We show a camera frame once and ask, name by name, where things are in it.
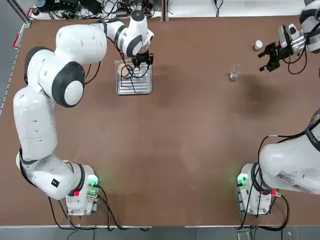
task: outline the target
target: gray floor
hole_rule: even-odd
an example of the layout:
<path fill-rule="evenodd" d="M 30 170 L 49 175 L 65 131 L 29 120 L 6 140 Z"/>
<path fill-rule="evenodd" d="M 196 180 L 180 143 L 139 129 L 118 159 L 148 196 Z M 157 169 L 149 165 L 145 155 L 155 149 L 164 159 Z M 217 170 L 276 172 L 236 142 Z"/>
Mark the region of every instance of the gray floor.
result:
<path fill-rule="evenodd" d="M 16 0 L 16 2 L 27 13 L 29 8 L 32 8 L 35 5 L 36 0 Z"/>
<path fill-rule="evenodd" d="M 11 75 L 12 66 L 16 57 L 17 50 L 13 48 L 13 43 L 17 33 L 21 30 L 23 21 L 11 8 L 6 0 L 0 0 L 0 107 L 2 105 L 8 80 Z"/>
<path fill-rule="evenodd" d="M 233 227 L 153 227 L 147 232 L 140 229 L 117 230 L 108 232 L 105 229 L 95 230 L 95 240 L 237 240 L 238 232 L 248 232 L 249 229 L 235 230 Z M 301 226 L 296 227 L 297 237 L 294 238 L 291 228 L 283 231 L 283 240 L 318 240 L 320 239 L 320 227 Z M 1 240 L 66 240 L 71 230 L 54 228 L 12 228 L 0 229 Z M 92 240 L 92 230 L 80 230 L 71 235 L 69 240 Z M 258 229 L 256 240 L 280 240 L 280 232 L 269 232 Z"/>

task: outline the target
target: black cable bundle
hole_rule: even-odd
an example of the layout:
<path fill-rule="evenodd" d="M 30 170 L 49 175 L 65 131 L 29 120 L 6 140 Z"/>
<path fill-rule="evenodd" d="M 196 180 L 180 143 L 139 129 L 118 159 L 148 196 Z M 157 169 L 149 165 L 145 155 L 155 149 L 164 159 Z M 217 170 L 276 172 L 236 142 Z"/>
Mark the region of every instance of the black cable bundle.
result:
<path fill-rule="evenodd" d="M 53 10 L 49 11 L 48 15 L 51 19 L 79 19 L 79 20 L 87 20 L 87 19 L 108 19 L 110 15 L 115 14 L 117 11 L 115 10 L 116 7 L 118 7 L 118 3 L 120 0 L 115 0 L 115 2 L 112 2 L 111 0 L 102 0 L 102 3 L 97 2 L 99 5 L 101 5 L 101 10 L 95 11 L 93 9 L 96 9 L 97 7 L 94 6 L 93 8 L 88 7 L 92 6 L 92 3 L 89 0 L 84 0 L 83 3 L 87 3 L 87 5 L 84 5 L 83 9 L 85 11 L 85 15 L 81 13 L 81 6 L 77 6 L 76 8 L 69 8 L 66 10 L 61 10 L 61 15 L 58 15 L 58 12 Z M 105 10 L 108 3 L 112 3 L 113 6 L 109 12 Z"/>
<path fill-rule="evenodd" d="M 218 6 L 218 3 L 217 3 L 217 0 L 214 0 L 214 5 L 215 5 L 215 8 L 216 8 L 216 14 L 215 14 L 215 17 L 219 17 L 219 14 L 220 14 L 220 8 L 222 6 L 222 4 L 224 4 L 224 0 L 221 1 L 221 4 Z"/>

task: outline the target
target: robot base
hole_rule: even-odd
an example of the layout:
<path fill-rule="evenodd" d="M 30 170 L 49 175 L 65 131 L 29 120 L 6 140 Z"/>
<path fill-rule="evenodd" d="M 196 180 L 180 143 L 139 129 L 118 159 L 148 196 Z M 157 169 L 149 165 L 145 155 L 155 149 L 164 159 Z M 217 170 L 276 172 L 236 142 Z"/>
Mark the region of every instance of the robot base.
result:
<path fill-rule="evenodd" d="M 68 215 L 70 216 L 89 216 L 96 215 L 98 212 L 98 192 L 90 195 L 90 176 L 95 176 L 94 170 L 88 165 L 82 165 L 85 172 L 84 184 L 78 196 L 66 196 L 65 202 Z"/>
<path fill-rule="evenodd" d="M 247 214 L 247 215 L 266 215 L 270 211 L 270 203 L 271 203 L 271 194 L 263 195 L 258 192 L 255 187 L 252 187 L 250 199 L 250 189 L 252 186 L 252 179 L 251 179 L 251 170 L 253 167 L 253 163 L 248 163 L 244 165 L 244 167 L 241 170 L 240 175 L 236 179 L 236 198 L 238 203 L 239 212 L 241 215 Z M 247 176 L 245 179 L 245 182 L 243 186 L 239 186 L 239 178 L 242 178 L 242 176 Z"/>

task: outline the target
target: white object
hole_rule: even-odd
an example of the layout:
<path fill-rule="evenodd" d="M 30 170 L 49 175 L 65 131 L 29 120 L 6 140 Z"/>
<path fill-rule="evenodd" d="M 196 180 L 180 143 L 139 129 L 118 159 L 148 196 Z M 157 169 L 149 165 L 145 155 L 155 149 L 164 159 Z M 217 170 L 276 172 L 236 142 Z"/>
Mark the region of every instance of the white object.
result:
<path fill-rule="evenodd" d="M 70 25 L 56 34 L 56 49 L 30 50 L 27 58 L 28 85 L 20 89 L 13 99 L 13 113 L 22 154 L 16 156 L 26 177 L 47 196 L 66 198 L 69 215 L 90 215 L 97 199 L 89 192 L 88 176 L 94 176 L 88 165 L 81 167 L 62 161 L 53 154 L 57 146 L 54 105 L 72 108 L 84 94 L 85 73 L 83 64 L 100 62 L 107 52 L 107 38 L 115 41 L 125 54 L 137 54 L 146 49 L 153 38 L 146 17 L 133 13 L 129 27 L 120 21 Z M 83 186 L 78 189 L 83 177 Z"/>
<path fill-rule="evenodd" d="M 254 50 L 259 51 L 263 47 L 263 43 L 260 40 L 255 41 Z"/>

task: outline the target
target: label sticker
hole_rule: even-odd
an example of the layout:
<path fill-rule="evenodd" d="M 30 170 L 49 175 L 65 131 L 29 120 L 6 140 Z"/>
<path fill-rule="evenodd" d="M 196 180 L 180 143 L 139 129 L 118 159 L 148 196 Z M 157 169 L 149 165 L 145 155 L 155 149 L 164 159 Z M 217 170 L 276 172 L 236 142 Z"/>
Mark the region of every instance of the label sticker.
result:
<path fill-rule="evenodd" d="M 53 186 L 55 186 L 56 188 L 59 186 L 59 181 L 58 180 L 56 180 L 56 179 L 52 179 L 52 182 L 51 182 L 51 184 L 53 185 Z"/>
<path fill-rule="evenodd" d="M 282 180 L 286 184 L 291 185 L 291 187 L 297 189 L 298 191 L 312 193 L 314 189 L 304 186 L 303 184 L 299 183 L 299 179 L 297 176 L 293 174 L 286 173 L 285 171 L 281 170 L 276 176 L 276 178 Z"/>

